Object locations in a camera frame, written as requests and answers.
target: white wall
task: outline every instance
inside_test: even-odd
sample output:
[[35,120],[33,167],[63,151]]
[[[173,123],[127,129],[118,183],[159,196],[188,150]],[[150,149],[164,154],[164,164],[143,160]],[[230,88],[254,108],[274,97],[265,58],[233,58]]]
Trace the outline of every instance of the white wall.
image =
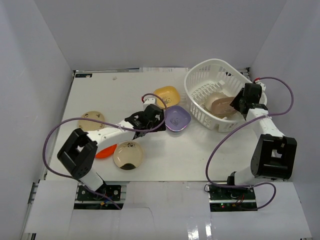
[[17,240],[72,71],[33,0],[1,0],[0,32],[0,239]]
[[73,70],[251,66],[286,0],[35,0]]
[[[293,182],[312,236],[320,240],[320,2],[288,0],[252,65],[253,77],[284,79],[294,92],[290,113],[274,118],[297,140]],[[270,112],[288,107],[285,87],[265,80]]]

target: white paper sheet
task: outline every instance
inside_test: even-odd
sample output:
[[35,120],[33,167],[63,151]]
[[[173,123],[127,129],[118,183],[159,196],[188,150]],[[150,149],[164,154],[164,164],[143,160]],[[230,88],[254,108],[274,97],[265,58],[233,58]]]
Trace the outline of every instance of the white paper sheet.
[[74,210],[67,240],[155,239],[153,216],[148,208]]
[[40,181],[24,232],[66,236],[77,186],[75,180]]
[[211,213],[203,182],[130,182],[124,209],[152,212],[153,239],[212,240]]

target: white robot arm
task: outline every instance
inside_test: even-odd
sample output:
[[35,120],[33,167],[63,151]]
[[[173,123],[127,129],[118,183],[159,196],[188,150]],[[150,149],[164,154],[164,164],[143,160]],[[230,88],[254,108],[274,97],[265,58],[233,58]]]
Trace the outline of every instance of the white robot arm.
[[[164,111],[155,103],[155,98],[148,98],[143,103],[143,111],[119,122],[119,128],[106,127],[88,132],[82,131],[81,128],[75,129],[58,152],[58,159],[74,179],[99,192],[105,183],[92,168],[96,153],[112,145],[143,137],[146,132],[139,130],[151,130],[158,126],[165,116]],[[154,132],[165,130],[166,125],[163,123]]]
[[246,83],[230,104],[239,111],[245,120],[263,117],[251,124],[258,143],[251,158],[250,166],[233,172],[228,177],[229,185],[255,185],[260,182],[285,180],[291,177],[297,141],[285,136],[268,116],[265,105],[259,104],[263,86]]

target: dish rack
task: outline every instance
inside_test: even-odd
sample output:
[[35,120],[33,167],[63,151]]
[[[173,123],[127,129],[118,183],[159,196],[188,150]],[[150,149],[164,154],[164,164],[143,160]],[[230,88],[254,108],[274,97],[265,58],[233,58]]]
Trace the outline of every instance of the dish rack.
[[[184,78],[184,89],[190,113],[210,130],[216,126],[221,133],[234,130],[245,122],[243,116],[237,112],[228,118],[216,117],[205,109],[205,101],[213,92],[235,97],[245,83],[251,83],[251,81],[223,60],[214,58],[199,63]],[[260,103],[267,104],[267,96],[264,92]]]

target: plastic bowl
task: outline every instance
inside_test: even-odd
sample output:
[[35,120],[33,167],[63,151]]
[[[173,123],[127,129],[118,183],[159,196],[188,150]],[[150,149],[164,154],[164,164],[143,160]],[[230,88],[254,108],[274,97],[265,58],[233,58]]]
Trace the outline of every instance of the plastic bowl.
[[118,145],[113,153],[114,163],[123,170],[132,170],[141,165],[144,151],[139,143],[125,141]]
[[112,154],[114,154],[116,148],[117,148],[117,144],[112,145],[110,147],[107,147],[107,148],[101,150],[100,152],[98,152],[95,155],[95,158],[96,159],[106,159],[107,157],[110,157]]
[[[161,87],[156,89],[153,93],[162,98],[167,108],[177,105],[180,102],[180,95],[174,86]],[[156,100],[156,104],[162,109],[165,108],[164,104],[159,99]]]
[[191,121],[190,114],[181,106],[171,106],[165,114],[165,125],[173,132],[183,130]]

